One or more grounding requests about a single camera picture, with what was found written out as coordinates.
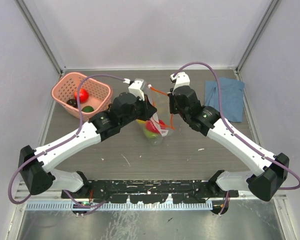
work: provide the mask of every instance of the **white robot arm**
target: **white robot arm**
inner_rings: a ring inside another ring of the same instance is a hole
[[[57,170],[55,167],[82,149],[118,134],[122,127],[132,121],[149,120],[157,109],[150,104],[147,95],[143,92],[143,89],[147,87],[142,79],[136,79],[130,83],[129,92],[121,93],[106,111],[98,112],[85,122],[79,134],[76,129],[44,146],[32,149],[28,145],[22,148],[19,166],[36,154],[55,147],[46,154],[39,155],[20,172],[30,194],[38,195],[50,188],[68,190],[73,193],[87,191],[85,184],[88,180],[82,172],[66,172]],[[74,135],[76,135],[75,138],[57,147]]]
[[[257,145],[225,119],[228,125],[226,126],[220,113],[213,107],[201,106],[196,92],[190,88],[190,79],[186,73],[179,72],[175,76],[171,75],[170,79],[175,83],[168,94],[170,112],[179,114],[193,130],[226,147],[250,169],[243,172],[218,171],[211,178],[216,184],[214,191],[218,188],[223,191],[251,191],[261,200],[270,201],[286,180],[288,173],[265,157],[272,158],[286,167],[289,166],[289,158],[283,153],[275,155]],[[257,149],[262,155],[257,154],[248,145]]]

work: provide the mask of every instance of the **blue cloth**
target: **blue cloth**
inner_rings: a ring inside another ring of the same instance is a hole
[[[244,87],[242,81],[220,77],[221,103],[223,115],[230,122],[241,123],[244,112]],[[206,81],[204,105],[219,111],[219,91],[216,81]]]

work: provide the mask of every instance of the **pink basket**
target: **pink basket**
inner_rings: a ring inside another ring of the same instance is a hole
[[[78,109],[66,104],[66,102],[75,98],[74,92],[78,90],[80,82],[86,77],[87,76],[79,72],[68,73],[60,79],[51,91],[52,98],[76,118],[79,118]],[[96,113],[108,108],[108,105],[111,103],[112,89],[109,85],[92,78],[86,80],[81,88],[86,90],[89,94],[88,100],[80,104],[81,108],[83,109],[85,106],[91,106],[94,109],[92,112],[82,112],[83,120],[88,121],[89,118]]]

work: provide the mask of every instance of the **green ball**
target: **green ball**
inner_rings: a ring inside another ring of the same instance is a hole
[[[91,113],[94,111],[94,108],[92,106],[85,106],[81,111],[85,113]]]
[[[143,128],[143,133],[144,135],[148,138],[148,139],[155,139],[159,134],[158,133],[154,133],[151,131],[148,131],[147,129]]]

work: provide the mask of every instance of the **white wall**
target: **white wall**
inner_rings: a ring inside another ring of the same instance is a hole
[[[264,145],[300,176],[300,0],[282,1],[242,70]],[[290,175],[286,186],[296,184]],[[300,189],[287,191],[300,234]]]
[[[25,0],[68,69],[236,67],[271,0]]]
[[[58,79],[13,0],[0,0],[0,240],[12,217],[8,183],[19,152],[35,147]]]

